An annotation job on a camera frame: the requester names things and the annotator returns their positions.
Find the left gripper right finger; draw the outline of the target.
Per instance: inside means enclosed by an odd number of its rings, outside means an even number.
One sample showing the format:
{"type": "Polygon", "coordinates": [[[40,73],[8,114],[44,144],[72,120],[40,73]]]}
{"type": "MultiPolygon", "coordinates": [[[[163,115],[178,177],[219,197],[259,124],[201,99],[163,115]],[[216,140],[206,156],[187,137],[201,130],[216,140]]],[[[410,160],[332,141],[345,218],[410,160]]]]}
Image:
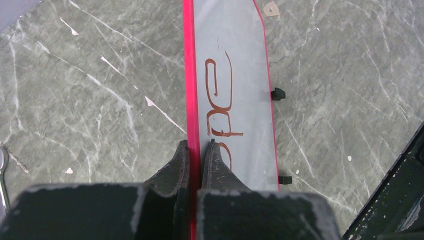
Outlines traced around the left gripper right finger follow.
{"type": "Polygon", "coordinates": [[[211,141],[197,191],[199,240],[339,240],[335,214],[317,194],[255,191],[223,162],[211,141]]]}

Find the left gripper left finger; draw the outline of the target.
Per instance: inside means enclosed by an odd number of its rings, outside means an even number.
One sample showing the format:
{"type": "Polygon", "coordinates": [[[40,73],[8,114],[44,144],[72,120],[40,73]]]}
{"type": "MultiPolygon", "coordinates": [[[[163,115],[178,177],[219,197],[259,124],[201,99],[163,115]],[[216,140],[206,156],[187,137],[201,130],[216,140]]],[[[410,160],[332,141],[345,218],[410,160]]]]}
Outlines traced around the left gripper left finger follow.
{"type": "Polygon", "coordinates": [[[38,184],[13,202],[3,240],[188,240],[189,149],[144,182],[38,184]]]}

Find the red-framed whiteboard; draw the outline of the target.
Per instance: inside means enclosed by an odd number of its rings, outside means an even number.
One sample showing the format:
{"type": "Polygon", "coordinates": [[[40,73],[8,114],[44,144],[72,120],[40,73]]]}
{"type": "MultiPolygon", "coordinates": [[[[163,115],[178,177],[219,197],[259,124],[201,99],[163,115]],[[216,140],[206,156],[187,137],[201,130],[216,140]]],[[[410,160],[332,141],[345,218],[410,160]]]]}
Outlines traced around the red-framed whiteboard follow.
{"type": "Polygon", "coordinates": [[[281,175],[266,30],[254,0],[182,3],[190,238],[198,238],[200,188],[276,191],[281,175]]]}

